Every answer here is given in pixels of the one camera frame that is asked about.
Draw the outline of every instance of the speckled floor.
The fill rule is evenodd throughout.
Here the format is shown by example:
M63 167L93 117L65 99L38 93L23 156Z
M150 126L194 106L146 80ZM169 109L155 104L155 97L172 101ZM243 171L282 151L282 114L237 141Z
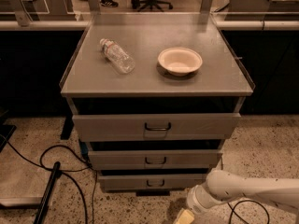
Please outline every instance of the speckled floor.
M11 144L31 161L39 162L42 152L57 144L64 144L79 154L76 130L67 141L60 140L62 118L8 119L17 130ZM223 169L247 177L299 178L299 116L245 116L232 137L223 146ZM52 167L60 161L62 169L84 167L71 153L53 149L45 157L45 165ZM42 196L50 173L22 160L9 146L0 153L0 197ZM71 173L81 186L92 221L94 173L85 170ZM99 224L172 224L180 208L185 206L187 190L171 191L170 196L136 197L134 192L103 193L96 185L94 194L94 223ZM295 215L266 206L270 223L294 223ZM244 203L237 212L248 223L266 223L263 209ZM196 217L195 224L227 223L227 205L213 207ZM0 210L0 223L33 223L36 210ZM44 223L84 223L82 200L75 185L65 176L56 183L50 208ZM232 223L242 223L233 218Z

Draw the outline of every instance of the plastic bottle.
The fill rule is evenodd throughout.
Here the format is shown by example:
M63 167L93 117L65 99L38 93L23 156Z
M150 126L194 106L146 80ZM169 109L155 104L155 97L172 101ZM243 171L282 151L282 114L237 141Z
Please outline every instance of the plastic bottle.
M128 74L135 68L133 58L115 41L101 39L100 46L104 55L109 58L113 67L121 74Z

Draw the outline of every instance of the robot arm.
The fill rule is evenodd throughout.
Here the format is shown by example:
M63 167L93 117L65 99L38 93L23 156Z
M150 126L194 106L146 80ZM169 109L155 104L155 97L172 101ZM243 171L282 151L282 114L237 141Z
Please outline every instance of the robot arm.
M206 177L206 182L189 191L187 205L194 214L199 215L215 205L243 197L297 215L299 179L245 178L213 169Z

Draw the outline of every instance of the desk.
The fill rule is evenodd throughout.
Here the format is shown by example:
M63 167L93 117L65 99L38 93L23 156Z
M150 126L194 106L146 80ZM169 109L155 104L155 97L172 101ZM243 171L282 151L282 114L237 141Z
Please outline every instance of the desk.
M101 38L132 54L132 73L114 71L100 53ZM157 57L171 47L199 52L200 71L167 74ZM97 15L62 88L107 191L184 189L204 181L252 92L212 21L179 13Z

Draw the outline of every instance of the white bowl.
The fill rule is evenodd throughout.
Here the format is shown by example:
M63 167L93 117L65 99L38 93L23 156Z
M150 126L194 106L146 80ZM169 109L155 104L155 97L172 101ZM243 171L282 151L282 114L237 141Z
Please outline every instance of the white bowl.
M203 59L192 49L171 48L159 54L158 62L170 74L182 77L197 71L202 66Z

